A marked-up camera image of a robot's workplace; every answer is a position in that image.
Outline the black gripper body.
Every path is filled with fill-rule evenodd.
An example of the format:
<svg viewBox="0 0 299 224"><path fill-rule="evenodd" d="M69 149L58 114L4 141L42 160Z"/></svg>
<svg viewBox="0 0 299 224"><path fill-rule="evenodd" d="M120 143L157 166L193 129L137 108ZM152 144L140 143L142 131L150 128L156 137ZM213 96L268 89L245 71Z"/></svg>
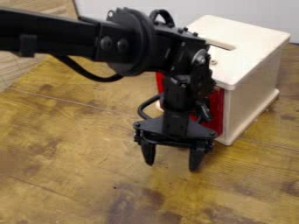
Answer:
<svg viewBox="0 0 299 224"><path fill-rule="evenodd" d="M138 115L144 118L133 124L134 141L141 147L141 142L146 141L156 145L168 145L191 148L200 145L208 152L213 147L216 132L197 124L187 116L175 117L169 120L160 115L152 118L142 110Z"/></svg>

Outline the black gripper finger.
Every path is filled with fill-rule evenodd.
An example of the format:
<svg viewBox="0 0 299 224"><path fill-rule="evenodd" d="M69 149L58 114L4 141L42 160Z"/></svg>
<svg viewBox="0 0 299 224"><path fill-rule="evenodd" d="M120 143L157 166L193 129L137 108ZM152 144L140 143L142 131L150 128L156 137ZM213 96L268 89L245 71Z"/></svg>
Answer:
<svg viewBox="0 0 299 224"><path fill-rule="evenodd" d="M189 171L196 172L199 170L201 161L205 156L205 148L200 145L191 147L189 150Z"/></svg>
<svg viewBox="0 0 299 224"><path fill-rule="evenodd" d="M144 162L148 165L152 165L154 163L154 144L149 143L146 141L141 142L141 153L142 153L142 157L144 157Z"/></svg>

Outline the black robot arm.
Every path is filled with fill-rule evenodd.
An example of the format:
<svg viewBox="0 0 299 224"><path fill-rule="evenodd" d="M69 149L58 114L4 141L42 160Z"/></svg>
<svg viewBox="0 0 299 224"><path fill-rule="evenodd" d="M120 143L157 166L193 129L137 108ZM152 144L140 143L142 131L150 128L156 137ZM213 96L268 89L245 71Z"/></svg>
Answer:
<svg viewBox="0 0 299 224"><path fill-rule="evenodd" d="M145 15L118 8L96 20L0 7L0 51L25 58L49 54L97 82L162 74L162 92L140 104L142 119L133 124L148 165L157 145L184 147L195 172L212 149L217 133L201 125L211 120L208 95L216 86L209 47L197 33L175 26L166 10Z"/></svg>

